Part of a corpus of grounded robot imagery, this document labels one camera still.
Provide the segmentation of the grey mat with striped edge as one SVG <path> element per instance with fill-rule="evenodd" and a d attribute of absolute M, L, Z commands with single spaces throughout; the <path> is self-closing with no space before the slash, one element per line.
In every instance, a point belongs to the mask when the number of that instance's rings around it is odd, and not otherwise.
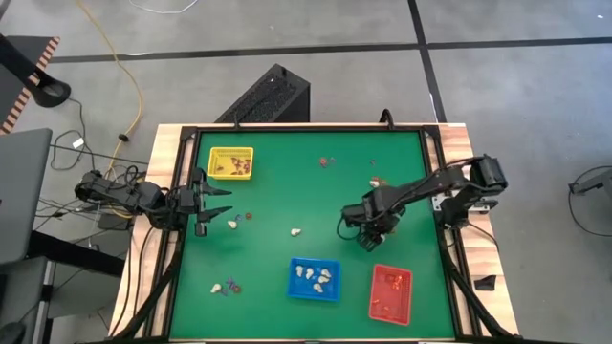
<path fill-rule="evenodd" d="M 9 35 L 8 41 L 41 70 L 49 65 L 59 37 Z M 27 105 L 30 91 L 4 66 L 0 66 L 0 136 L 9 134 Z"/>

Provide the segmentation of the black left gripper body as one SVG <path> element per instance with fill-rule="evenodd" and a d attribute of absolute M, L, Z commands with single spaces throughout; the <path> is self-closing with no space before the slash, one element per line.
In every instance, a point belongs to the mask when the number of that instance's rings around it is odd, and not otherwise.
<path fill-rule="evenodd" d="M 200 167 L 191 172 L 193 186 L 182 185 L 178 189 L 177 213 L 180 225 L 187 229 L 190 215 L 199 216 L 203 212 L 201 192 L 206 174 Z"/>

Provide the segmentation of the black computer tower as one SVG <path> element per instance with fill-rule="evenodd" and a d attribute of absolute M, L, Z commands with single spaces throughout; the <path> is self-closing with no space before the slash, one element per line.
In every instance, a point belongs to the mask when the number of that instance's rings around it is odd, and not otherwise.
<path fill-rule="evenodd" d="M 310 117 L 310 82 L 274 64 L 216 123 L 309 122 Z"/>

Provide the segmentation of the black desk bar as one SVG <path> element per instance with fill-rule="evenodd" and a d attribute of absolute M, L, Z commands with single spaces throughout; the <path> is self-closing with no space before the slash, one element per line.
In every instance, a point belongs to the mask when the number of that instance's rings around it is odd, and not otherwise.
<path fill-rule="evenodd" d="M 27 256 L 45 257 L 56 263 L 115 277 L 121 277 L 124 268 L 124 260 L 121 258 L 36 231 L 31 234 Z"/>

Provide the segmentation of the grey desk panel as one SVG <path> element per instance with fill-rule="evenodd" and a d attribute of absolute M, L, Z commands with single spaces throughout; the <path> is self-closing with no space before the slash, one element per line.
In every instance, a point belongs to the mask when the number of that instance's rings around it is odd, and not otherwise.
<path fill-rule="evenodd" d="M 0 136 L 0 265 L 27 253 L 52 130 Z"/>

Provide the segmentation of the black computer mouse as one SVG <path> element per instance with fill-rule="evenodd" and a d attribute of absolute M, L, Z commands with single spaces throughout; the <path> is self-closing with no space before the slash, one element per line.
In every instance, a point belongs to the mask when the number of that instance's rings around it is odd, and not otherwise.
<path fill-rule="evenodd" d="M 21 344 L 25 334 L 25 326 L 11 322 L 0 328 L 0 344 Z"/>

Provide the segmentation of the grey floor device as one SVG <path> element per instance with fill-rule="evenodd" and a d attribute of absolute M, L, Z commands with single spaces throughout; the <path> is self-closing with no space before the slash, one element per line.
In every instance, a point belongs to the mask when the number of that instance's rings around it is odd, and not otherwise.
<path fill-rule="evenodd" d="M 587 174 L 600 170 L 601 173 L 586 178 Z M 593 189 L 603 189 L 612 199 L 612 165 L 593 167 L 580 174 L 572 183 L 568 184 L 571 194 L 582 195 Z"/>

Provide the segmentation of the black stand with round base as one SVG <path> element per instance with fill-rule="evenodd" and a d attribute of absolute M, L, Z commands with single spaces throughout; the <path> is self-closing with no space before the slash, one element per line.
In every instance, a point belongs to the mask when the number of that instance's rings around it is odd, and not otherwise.
<path fill-rule="evenodd" d="M 0 33 L 0 65 L 13 74 L 31 93 L 37 105 L 52 108 L 65 102 L 71 95 L 71 87 L 32 63 L 6 36 Z"/>

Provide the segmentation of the green table mat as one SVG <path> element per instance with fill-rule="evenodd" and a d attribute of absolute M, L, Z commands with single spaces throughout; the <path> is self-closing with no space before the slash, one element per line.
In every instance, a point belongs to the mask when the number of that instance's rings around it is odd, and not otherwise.
<path fill-rule="evenodd" d="M 230 195 L 209 197 L 209 208 L 231 206 L 211 221 L 205 237 L 188 233 L 170 335 L 174 339 L 448 338 L 453 336 L 445 277 L 428 202 L 407 207 L 395 234 L 371 252 L 339 223 L 370 178 L 391 185 L 421 179 L 426 169 L 414 132 L 205 133 L 198 163 L 218 146 L 254 149 L 247 181 L 220 181 Z M 330 163 L 333 157 L 336 162 Z M 319 164 L 326 158 L 328 166 Z M 251 213 L 250 220 L 245 218 Z M 242 215 L 237 222 L 235 217 Z M 236 229 L 228 221 L 238 224 Z M 292 228 L 301 233 L 293 237 Z M 340 263 L 338 302 L 287 294 L 294 257 Z M 413 276 L 407 326 L 368 315 L 377 264 Z M 232 278 L 241 292 L 226 281 Z M 228 290 L 211 293 L 214 284 Z"/>

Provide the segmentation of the blue slotted plastic basket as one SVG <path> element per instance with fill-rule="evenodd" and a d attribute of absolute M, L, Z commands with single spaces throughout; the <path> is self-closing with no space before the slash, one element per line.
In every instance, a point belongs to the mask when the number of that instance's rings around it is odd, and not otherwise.
<path fill-rule="evenodd" d="M 296 266 L 303 266 L 301 277 L 295 274 Z M 313 269 L 315 272 L 311 279 L 306 278 L 307 269 Z M 321 284 L 323 293 L 319 293 L 313 289 L 313 285 L 318 283 L 319 276 L 323 276 L 321 274 L 323 269 L 328 269 L 331 277 L 328 283 Z M 340 296 L 340 277 L 341 268 L 338 261 L 294 257 L 290 262 L 287 294 L 293 298 L 338 302 Z"/>

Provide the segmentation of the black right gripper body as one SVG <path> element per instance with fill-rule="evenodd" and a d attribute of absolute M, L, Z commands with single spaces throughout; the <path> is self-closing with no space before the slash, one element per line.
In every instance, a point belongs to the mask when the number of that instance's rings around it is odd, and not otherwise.
<path fill-rule="evenodd" d="M 401 198 L 399 188 L 373 188 L 361 198 L 359 204 L 350 204 L 341 210 L 341 218 L 347 227 L 359 227 L 368 231 L 377 226 Z"/>

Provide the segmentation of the red slotted plastic basket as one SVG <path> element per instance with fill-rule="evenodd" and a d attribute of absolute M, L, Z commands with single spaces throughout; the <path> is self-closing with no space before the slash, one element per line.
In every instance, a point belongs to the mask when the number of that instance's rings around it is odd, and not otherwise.
<path fill-rule="evenodd" d="M 399 290 L 391 288 L 395 276 L 401 275 L 404 280 Z M 407 326 L 410 322 L 412 301 L 412 272 L 388 265 L 377 264 L 374 266 L 368 315 L 370 318 L 382 322 Z M 378 305 L 372 301 L 380 299 Z M 385 314 L 383 309 L 389 308 L 391 314 Z"/>

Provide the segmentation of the yellow slotted plastic basket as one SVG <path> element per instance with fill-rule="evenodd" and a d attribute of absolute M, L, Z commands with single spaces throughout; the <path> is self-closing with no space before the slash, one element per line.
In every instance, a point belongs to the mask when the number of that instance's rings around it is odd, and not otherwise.
<path fill-rule="evenodd" d="M 243 164 L 241 170 L 236 173 L 231 163 L 232 158 L 240 159 Z M 252 175 L 254 160 L 254 149 L 252 147 L 212 147 L 209 151 L 207 174 L 215 180 L 244 181 L 249 180 Z M 251 172 L 244 173 L 243 165 L 249 162 Z M 223 171 L 216 171 L 218 165 L 223 165 Z"/>

